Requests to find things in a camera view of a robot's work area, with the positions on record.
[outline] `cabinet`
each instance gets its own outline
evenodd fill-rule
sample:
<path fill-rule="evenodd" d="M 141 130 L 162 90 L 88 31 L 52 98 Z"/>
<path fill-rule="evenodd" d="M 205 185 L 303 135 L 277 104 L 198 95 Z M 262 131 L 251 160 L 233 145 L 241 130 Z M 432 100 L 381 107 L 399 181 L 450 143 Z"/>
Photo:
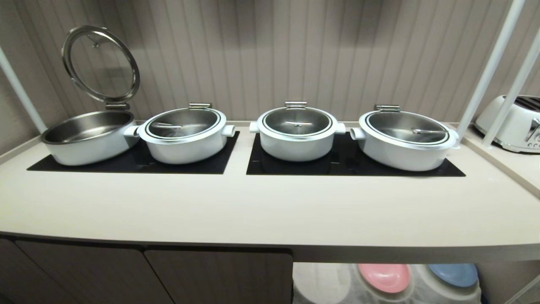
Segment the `cabinet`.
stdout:
<path fill-rule="evenodd" d="M 138 250 L 16 243 L 81 304 L 173 303 Z"/>
<path fill-rule="evenodd" d="M 0 304 L 77 303 L 15 243 L 0 239 Z"/>
<path fill-rule="evenodd" d="M 144 254 L 177 304 L 291 302 L 289 254 L 178 250 Z"/>

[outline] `countertop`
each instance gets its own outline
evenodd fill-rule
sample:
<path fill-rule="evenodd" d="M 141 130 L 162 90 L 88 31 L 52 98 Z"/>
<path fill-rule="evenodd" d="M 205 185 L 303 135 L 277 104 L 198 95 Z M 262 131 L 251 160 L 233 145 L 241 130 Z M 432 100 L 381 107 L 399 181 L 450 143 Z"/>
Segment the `countertop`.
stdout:
<path fill-rule="evenodd" d="M 0 166 L 0 234 L 291 250 L 295 261 L 540 259 L 540 201 L 467 146 L 466 177 L 246 175 L 254 134 L 223 175 L 27 171 Z"/>
<path fill-rule="evenodd" d="M 510 152 L 496 143 L 486 148 L 482 145 L 483 138 L 471 127 L 462 142 L 540 198 L 540 155 Z"/>

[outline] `toaster lever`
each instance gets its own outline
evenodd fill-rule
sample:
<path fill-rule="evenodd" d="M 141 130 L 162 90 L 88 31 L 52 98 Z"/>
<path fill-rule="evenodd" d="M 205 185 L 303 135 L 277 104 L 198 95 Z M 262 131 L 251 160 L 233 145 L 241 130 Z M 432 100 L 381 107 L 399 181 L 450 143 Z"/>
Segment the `toaster lever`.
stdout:
<path fill-rule="evenodd" d="M 531 121 L 531 127 L 529 128 L 529 132 L 527 133 L 527 136 L 525 137 L 525 141 L 529 141 L 531 139 L 531 136 L 538 130 L 538 127 L 540 127 L 540 120 L 537 118 L 534 118 Z"/>

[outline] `black induction plate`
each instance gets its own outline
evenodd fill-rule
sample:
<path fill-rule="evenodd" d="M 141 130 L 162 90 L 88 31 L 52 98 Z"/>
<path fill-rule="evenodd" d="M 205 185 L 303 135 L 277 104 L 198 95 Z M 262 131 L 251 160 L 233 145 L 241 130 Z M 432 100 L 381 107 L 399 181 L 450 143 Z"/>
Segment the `black induction plate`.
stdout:
<path fill-rule="evenodd" d="M 234 144 L 240 132 L 228 137 L 225 147 L 214 156 L 189 164 L 164 164 L 156 161 L 145 141 L 140 140 L 128 151 L 98 163 L 84 166 L 64 166 L 52 155 L 40 160 L 29 171 L 102 172 L 102 173 L 180 173 L 180 174 L 223 174 Z"/>
<path fill-rule="evenodd" d="M 255 136 L 248 175 L 356 175 L 356 176 L 465 176 L 449 160 L 430 171 L 414 172 L 395 169 L 378 163 L 360 150 L 349 134 L 334 135 L 332 150 L 318 160 L 287 162 L 264 152 L 260 135 Z"/>

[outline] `glass lid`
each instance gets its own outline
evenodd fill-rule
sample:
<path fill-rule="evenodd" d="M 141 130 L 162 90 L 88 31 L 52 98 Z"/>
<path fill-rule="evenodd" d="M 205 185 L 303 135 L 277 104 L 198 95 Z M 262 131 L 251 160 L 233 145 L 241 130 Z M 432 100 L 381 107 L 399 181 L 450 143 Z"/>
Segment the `glass lid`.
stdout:
<path fill-rule="evenodd" d="M 179 109 L 154 118 L 146 126 L 146 132 L 156 138 L 177 139 L 203 133 L 219 121 L 220 116 L 209 109 Z"/>
<path fill-rule="evenodd" d="M 332 126 L 328 115 L 306 108 L 303 102 L 287 102 L 286 108 L 269 113 L 262 122 L 276 133 L 297 136 L 318 134 Z"/>
<path fill-rule="evenodd" d="M 124 108 L 139 89 L 139 69 L 126 45 L 105 28 L 72 29 L 62 60 L 73 82 L 92 98 Z"/>
<path fill-rule="evenodd" d="M 376 131 L 399 141 L 434 144 L 448 138 L 446 128 L 413 113 L 375 112 L 367 117 L 367 122 Z"/>

